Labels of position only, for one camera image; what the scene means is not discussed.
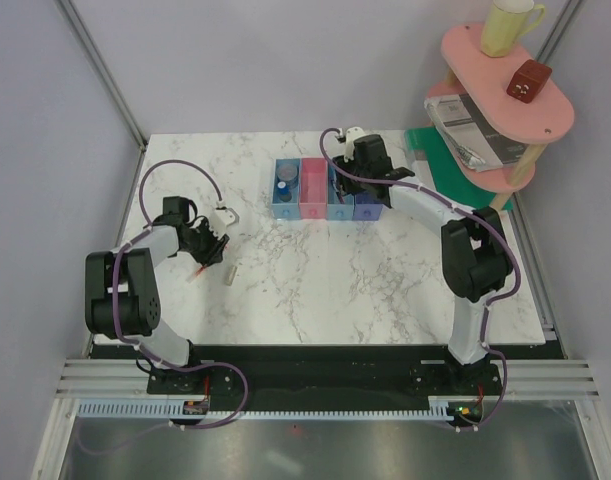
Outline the clear tub of paper clips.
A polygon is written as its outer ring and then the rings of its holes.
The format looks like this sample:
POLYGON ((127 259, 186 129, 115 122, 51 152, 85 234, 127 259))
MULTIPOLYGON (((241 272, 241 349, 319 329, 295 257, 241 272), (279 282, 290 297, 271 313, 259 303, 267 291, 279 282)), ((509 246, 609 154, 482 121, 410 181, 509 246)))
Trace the clear tub of paper clips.
POLYGON ((280 163, 276 167, 277 182, 283 182, 290 190, 295 189, 299 182, 299 167, 294 163, 280 163))

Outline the blue cap glue bottle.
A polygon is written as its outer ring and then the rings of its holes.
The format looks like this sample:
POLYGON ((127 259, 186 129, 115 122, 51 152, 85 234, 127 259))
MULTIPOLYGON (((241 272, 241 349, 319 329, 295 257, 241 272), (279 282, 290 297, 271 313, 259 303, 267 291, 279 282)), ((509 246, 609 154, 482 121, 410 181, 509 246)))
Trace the blue cap glue bottle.
POLYGON ((290 202, 292 193, 289 185, 284 181, 279 181, 276 185, 277 196, 281 202, 290 202))

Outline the red mechanical pencil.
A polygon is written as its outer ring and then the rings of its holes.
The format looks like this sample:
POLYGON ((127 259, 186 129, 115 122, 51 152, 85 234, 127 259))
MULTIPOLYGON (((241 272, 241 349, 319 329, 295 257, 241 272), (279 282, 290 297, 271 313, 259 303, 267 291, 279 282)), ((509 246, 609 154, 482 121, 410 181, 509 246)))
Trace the red mechanical pencil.
POLYGON ((197 279, 197 278, 198 278, 198 277, 199 277, 199 276, 202 274, 202 272, 203 272, 203 271, 205 271, 206 269, 207 269, 207 266, 206 266, 206 265, 200 265, 200 266, 199 266, 199 268, 198 268, 198 269, 197 269, 195 272, 192 272, 192 273, 189 275, 189 277, 186 279, 186 281, 187 281, 188 283, 193 282, 193 281, 194 281, 194 280, 196 280, 196 279, 197 279))

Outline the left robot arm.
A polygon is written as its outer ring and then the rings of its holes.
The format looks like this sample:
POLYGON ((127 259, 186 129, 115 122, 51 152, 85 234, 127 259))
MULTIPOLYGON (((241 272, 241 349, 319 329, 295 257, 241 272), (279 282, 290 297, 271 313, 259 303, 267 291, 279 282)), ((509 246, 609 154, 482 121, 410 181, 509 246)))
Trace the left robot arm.
POLYGON ((180 253, 206 269, 223 261, 227 230, 238 214, 220 201, 210 215, 198 213, 185 197, 163 199, 162 214, 118 249, 89 254, 85 260, 85 323, 93 335, 131 346, 170 382, 193 393, 204 382, 194 345, 163 319, 155 269, 180 253))

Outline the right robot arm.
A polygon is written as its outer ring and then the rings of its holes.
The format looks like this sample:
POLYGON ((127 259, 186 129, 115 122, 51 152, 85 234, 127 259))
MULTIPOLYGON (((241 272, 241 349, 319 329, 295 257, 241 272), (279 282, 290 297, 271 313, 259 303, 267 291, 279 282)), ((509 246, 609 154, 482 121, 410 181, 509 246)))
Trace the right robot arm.
POLYGON ((329 166, 345 193, 367 192, 383 206, 404 213, 433 232, 440 243, 445 283, 455 297, 451 358, 443 381, 452 392, 468 392, 479 381, 476 363, 491 353, 487 342, 490 307, 513 296, 521 284, 516 256, 508 245, 499 213, 475 210, 448 199, 394 167, 384 139, 360 127, 329 128, 319 139, 329 166))

